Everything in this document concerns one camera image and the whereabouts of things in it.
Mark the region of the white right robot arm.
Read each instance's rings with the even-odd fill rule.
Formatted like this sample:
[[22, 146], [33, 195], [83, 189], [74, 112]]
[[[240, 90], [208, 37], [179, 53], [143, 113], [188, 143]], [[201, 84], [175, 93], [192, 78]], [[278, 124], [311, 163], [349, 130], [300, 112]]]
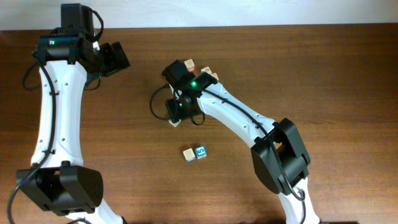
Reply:
[[174, 121], [196, 114], [212, 116], [237, 134], [251, 150], [255, 174], [278, 195], [287, 223], [320, 223], [308, 192], [310, 156], [294, 123], [274, 121], [231, 95], [216, 78], [203, 72], [164, 73], [173, 89], [167, 102]]

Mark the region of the blue H wooden block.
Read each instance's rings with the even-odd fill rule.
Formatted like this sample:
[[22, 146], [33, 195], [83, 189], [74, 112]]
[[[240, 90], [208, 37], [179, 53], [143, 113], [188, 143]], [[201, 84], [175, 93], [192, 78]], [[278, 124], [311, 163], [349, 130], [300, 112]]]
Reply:
[[190, 162], [190, 161], [196, 159], [196, 155], [195, 155], [195, 153], [194, 153], [192, 148], [184, 150], [183, 151], [183, 156], [184, 156], [184, 158], [185, 158], [185, 160], [187, 162]]

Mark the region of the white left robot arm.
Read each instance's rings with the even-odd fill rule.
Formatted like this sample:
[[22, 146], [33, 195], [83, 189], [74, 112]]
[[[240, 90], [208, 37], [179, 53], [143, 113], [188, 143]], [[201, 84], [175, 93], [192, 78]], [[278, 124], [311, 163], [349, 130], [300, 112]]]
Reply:
[[58, 28], [32, 54], [42, 89], [39, 135], [30, 168], [17, 171], [16, 190], [72, 223], [124, 223], [103, 197], [100, 172], [83, 165], [80, 147], [86, 86], [129, 66], [121, 44], [99, 44], [100, 37], [93, 28]]

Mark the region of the blue 5 wooden block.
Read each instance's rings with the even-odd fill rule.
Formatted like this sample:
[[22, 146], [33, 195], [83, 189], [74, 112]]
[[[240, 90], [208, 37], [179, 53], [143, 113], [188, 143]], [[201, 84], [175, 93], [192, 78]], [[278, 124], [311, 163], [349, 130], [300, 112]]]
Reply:
[[195, 148], [195, 154], [198, 159], [204, 158], [207, 156], [207, 151], [205, 146], [198, 146]]

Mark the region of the blue I wooden block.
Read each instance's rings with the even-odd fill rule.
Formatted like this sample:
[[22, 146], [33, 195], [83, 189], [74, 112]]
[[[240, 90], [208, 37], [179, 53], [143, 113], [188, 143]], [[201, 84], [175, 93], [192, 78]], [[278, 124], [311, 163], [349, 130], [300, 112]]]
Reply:
[[180, 124], [181, 120], [173, 120], [173, 119], [169, 119], [169, 123], [173, 126], [173, 127], [177, 127]]

